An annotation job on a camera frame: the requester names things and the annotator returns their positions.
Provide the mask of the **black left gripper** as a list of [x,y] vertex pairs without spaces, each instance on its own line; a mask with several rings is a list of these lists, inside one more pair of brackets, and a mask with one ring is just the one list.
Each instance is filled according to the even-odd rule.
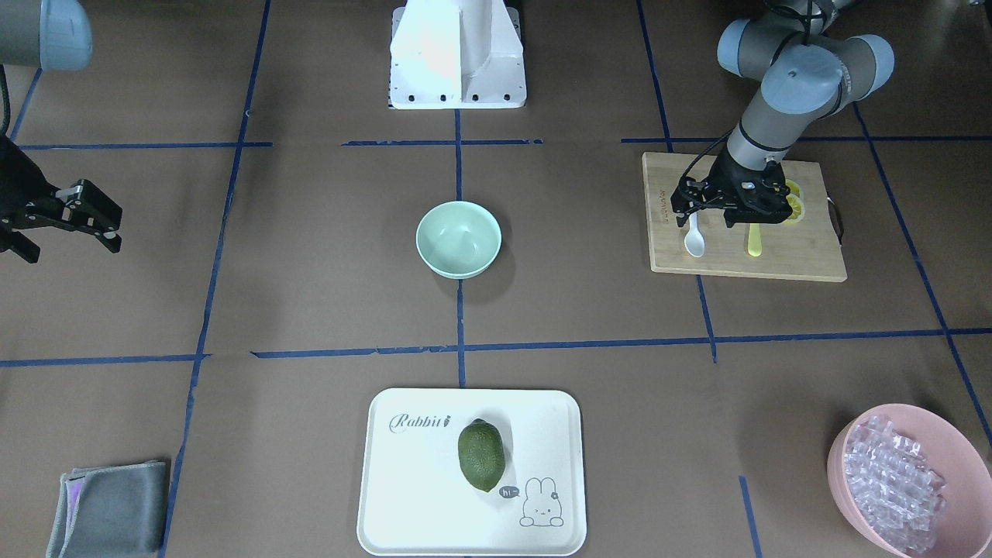
[[775,160],[752,170],[721,152],[704,180],[697,181],[688,172],[681,175],[670,204],[679,227],[705,209],[723,211],[726,229],[738,223],[779,225],[791,214],[785,180],[783,168]]

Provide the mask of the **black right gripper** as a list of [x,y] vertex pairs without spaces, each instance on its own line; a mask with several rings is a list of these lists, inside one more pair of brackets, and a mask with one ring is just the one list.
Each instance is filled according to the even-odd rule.
[[42,170],[10,138],[1,137],[1,250],[35,264],[40,248],[20,229],[60,227],[67,232],[85,232],[109,252],[118,253],[122,238],[121,206],[92,181],[81,179],[74,187],[74,214],[57,197],[57,188]]

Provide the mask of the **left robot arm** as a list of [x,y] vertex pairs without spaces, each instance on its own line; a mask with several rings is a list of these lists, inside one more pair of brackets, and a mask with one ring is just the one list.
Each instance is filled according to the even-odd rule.
[[759,84],[737,124],[717,141],[708,176],[683,174],[670,197],[678,226],[700,211],[724,223],[779,225],[793,215],[782,163],[816,120],[882,88],[895,53],[882,36],[839,41],[826,29],[847,1],[769,1],[755,20],[731,22],[717,45],[724,70]]

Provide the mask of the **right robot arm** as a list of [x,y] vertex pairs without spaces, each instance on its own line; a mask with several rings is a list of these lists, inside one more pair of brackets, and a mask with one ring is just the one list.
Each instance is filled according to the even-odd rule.
[[[1,8],[2,66],[43,71],[80,71],[92,55],[88,14],[78,1],[4,1]],[[39,166],[9,137],[9,88],[2,82],[1,250],[28,264],[40,248],[24,232],[56,227],[96,238],[109,252],[121,250],[122,208],[92,181],[53,186]]]

